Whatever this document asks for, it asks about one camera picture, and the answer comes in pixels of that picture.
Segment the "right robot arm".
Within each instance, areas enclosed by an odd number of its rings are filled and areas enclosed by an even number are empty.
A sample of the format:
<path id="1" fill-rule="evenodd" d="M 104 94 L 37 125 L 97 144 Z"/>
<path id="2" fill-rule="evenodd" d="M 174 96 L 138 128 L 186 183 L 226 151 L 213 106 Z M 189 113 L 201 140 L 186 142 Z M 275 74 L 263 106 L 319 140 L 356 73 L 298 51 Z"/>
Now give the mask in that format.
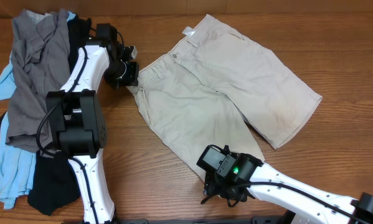
<path id="1" fill-rule="evenodd" d="M 214 196 L 229 207 L 249 197 L 279 205 L 300 222 L 373 223 L 373 195 L 359 199 L 325 192 L 292 179 L 249 154 L 208 148 L 197 165 L 205 170 L 207 202 Z"/>

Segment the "beige khaki shorts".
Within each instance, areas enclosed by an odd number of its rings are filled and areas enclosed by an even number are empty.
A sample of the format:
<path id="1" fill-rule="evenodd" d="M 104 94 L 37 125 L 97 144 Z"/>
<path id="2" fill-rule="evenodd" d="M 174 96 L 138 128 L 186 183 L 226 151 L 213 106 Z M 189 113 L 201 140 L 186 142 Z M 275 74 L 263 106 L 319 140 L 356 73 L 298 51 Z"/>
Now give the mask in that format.
<path id="1" fill-rule="evenodd" d="M 130 92 L 149 128 L 199 177 L 209 144 L 262 159 L 251 130 L 278 149 L 322 99 L 270 49 L 211 15 L 143 68 Z"/>

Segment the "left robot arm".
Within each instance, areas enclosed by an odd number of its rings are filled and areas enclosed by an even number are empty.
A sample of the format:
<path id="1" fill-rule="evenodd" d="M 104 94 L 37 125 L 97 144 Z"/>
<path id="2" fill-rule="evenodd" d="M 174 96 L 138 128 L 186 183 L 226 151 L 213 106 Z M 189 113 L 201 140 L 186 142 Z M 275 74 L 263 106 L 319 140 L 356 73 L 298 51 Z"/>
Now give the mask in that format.
<path id="1" fill-rule="evenodd" d="M 111 24 L 97 24 L 78 51 L 68 81 L 48 92 L 45 103 L 54 146 L 67 157 L 82 197 L 84 223 L 118 223 L 103 168 L 107 129 L 97 92 L 102 80 L 112 89 L 138 86 L 137 49 L 127 47 Z"/>

